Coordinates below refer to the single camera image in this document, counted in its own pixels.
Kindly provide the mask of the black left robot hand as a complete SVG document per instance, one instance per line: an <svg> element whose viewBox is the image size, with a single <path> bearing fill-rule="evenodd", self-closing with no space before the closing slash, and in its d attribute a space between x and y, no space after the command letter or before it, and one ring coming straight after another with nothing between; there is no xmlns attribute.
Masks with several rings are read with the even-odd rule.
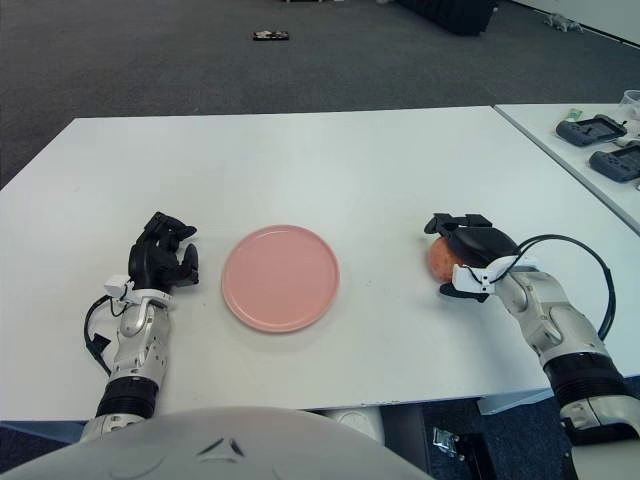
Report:
<svg viewBox="0 0 640 480"><path fill-rule="evenodd" d="M194 226L156 212L130 250L128 274L133 289L153 289L169 294L174 288L197 285L197 248L188 244L182 260L177 257L180 243L196 232Z"/></svg>

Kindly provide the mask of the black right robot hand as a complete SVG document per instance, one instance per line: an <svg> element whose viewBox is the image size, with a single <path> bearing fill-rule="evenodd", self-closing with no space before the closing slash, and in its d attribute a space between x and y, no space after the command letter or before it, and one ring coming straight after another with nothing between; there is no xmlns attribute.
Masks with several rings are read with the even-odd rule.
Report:
<svg viewBox="0 0 640 480"><path fill-rule="evenodd" d="M424 233L438 236L428 264L441 281L439 293L446 297L486 301L495 291L493 282L521 253L508 235L479 214L435 213Z"/></svg>

